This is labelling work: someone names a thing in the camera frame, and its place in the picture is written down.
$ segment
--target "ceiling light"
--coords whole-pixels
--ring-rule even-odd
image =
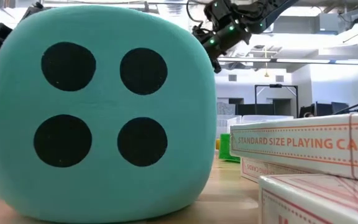
[[[234,57],[219,57],[220,62],[269,62],[269,58],[234,58]]]
[[[279,63],[329,63],[330,60],[319,59],[277,59]]]
[[[255,52],[255,53],[268,53],[268,54],[277,54],[277,51],[272,50],[250,50],[249,52]]]
[[[358,60],[337,60],[335,63],[341,65],[358,65]]]
[[[292,6],[283,11],[280,16],[314,17],[321,14],[325,7]]]

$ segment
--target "green object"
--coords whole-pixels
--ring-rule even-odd
[[[226,161],[240,162],[240,157],[230,155],[230,134],[221,134],[221,147],[219,149],[219,159]]]
[[[213,163],[213,74],[190,32],[143,12],[69,6],[23,20],[0,49],[0,198],[56,223],[188,206]]]

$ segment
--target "wooden table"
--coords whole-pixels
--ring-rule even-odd
[[[215,159],[208,183],[199,199],[178,212],[135,223],[256,224],[258,185],[240,177],[240,165]],[[45,224],[21,217],[0,200],[0,224]]]

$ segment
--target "black frame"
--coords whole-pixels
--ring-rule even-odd
[[[281,84],[269,84],[269,85],[255,85],[255,114],[257,114],[257,104],[258,104],[258,96],[257,96],[257,90],[258,87],[269,87],[269,88],[294,88],[295,89],[295,98],[296,98],[296,117],[299,118],[299,99],[298,99],[298,86],[297,85],[281,85]]]

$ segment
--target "stacked boxes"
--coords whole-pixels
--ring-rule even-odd
[[[333,175],[273,175],[259,180],[260,224],[358,223],[358,181]]]
[[[231,154],[325,173],[262,176],[261,224],[358,223],[358,114],[232,126]]]
[[[258,182],[259,177],[262,175],[312,173],[315,173],[315,171],[275,164],[272,162],[258,161],[256,159],[241,158],[241,176],[254,182]]]
[[[267,115],[244,115],[241,124],[253,124],[266,121],[283,121],[293,119],[293,116],[267,116]]]

